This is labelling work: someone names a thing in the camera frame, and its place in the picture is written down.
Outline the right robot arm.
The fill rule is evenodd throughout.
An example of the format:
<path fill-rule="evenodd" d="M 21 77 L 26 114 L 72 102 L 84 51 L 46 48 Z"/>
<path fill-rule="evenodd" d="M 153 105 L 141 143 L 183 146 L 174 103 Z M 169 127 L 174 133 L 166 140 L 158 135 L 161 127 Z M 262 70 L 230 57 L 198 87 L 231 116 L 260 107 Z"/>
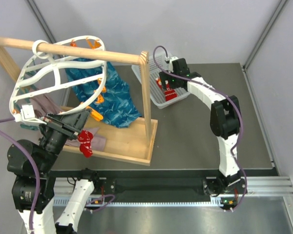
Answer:
<path fill-rule="evenodd" d="M 220 175 L 206 180 L 204 187 L 211 196 L 231 192 L 241 180 L 237 165 L 237 142 L 241 131 L 240 107 L 236 96 L 226 97 L 216 91 L 197 72 L 190 72 L 184 58 L 166 57 L 167 70 L 159 73 L 164 90 L 183 88 L 201 100 L 210 110 L 210 128 L 219 145 Z"/>

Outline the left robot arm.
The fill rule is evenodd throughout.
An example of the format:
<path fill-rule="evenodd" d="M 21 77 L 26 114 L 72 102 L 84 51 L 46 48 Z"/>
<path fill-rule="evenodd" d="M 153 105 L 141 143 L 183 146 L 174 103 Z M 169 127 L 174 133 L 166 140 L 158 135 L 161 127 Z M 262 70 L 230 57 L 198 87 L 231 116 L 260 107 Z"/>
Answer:
<path fill-rule="evenodd" d="M 7 170 L 16 175 L 12 196 L 16 210 L 29 234 L 75 234 L 91 193 L 100 190 L 96 171 L 83 169 L 65 174 L 77 181 L 63 214 L 54 220 L 54 185 L 51 171 L 67 140 L 77 139 L 90 116 L 90 110 L 67 115 L 47 114 L 39 118 L 42 137 L 39 144 L 21 139 L 7 152 Z"/>

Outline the red christmas sock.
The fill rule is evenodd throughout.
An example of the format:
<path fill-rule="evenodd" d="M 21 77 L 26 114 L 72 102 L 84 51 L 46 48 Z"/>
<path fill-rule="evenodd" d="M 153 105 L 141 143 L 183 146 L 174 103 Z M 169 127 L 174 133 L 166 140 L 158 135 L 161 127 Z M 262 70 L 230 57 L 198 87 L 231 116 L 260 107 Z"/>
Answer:
<path fill-rule="evenodd" d="M 93 139 L 93 134 L 89 131 L 82 130 L 78 135 L 78 142 L 80 143 L 79 150 L 86 157 L 92 156 L 92 146 L 91 141 Z"/>
<path fill-rule="evenodd" d="M 166 88 L 167 88 L 166 90 L 163 89 L 160 78 L 156 78 L 156 83 L 157 83 L 158 87 L 160 88 L 160 90 L 162 91 L 162 93 L 165 95 L 166 101 L 169 101 L 169 100 L 172 100 L 172 99 L 178 97 L 175 90 L 170 88 L 168 81 L 166 81 Z"/>

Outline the white round clip hanger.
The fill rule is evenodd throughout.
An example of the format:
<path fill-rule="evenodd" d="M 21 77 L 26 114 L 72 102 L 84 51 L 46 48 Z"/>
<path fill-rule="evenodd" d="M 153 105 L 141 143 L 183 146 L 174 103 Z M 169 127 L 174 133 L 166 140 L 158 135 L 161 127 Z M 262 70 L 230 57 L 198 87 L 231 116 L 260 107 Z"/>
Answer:
<path fill-rule="evenodd" d="M 94 42 L 100 44 L 95 49 L 85 49 L 81 47 L 66 46 L 70 42 L 76 42 L 78 40 L 92 39 Z M 102 86 L 106 82 L 106 64 L 105 59 L 97 57 L 106 52 L 105 45 L 101 39 L 95 36 L 79 36 L 72 39 L 57 42 L 55 44 L 48 43 L 44 40 L 37 40 L 35 42 L 29 42 L 29 45 L 25 45 L 26 41 L 17 40 L 11 46 L 16 46 L 22 49 L 29 48 L 33 52 L 33 57 L 28 60 L 21 70 L 21 73 L 16 81 L 15 88 L 10 97 L 9 110 L 10 113 L 14 110 L 14 104 L 19 100 L 29 99 L 38 95 L 44 95 L 57 90 L 67 89 L 73 86 L 85 84 L 103 78 Z M 78 69 L 90 69 L 102 67 L 103 71 L 101 75 L 90 76 L 87 78 L 79 79 L 72 82 L 62 83 L 60 70 L 66 68 L 78 68 Z M 18 92 L 21 88 L 32 86 L 36 82 L 40 81 L 48 73 L 54 73 L 55 84 L 51 87 L 39 89 L 33 92 L 24 93 L 19 95 Z M 98 87 L 94 94 L 85 102 L 81 103 L 78 107 L 75 107 L 69 111 L 61 112 L 60 115 L 67 115 L 75 113 L 85 109 L 93 103 L 99 94 L 101 94 L 102 86 Z"/>

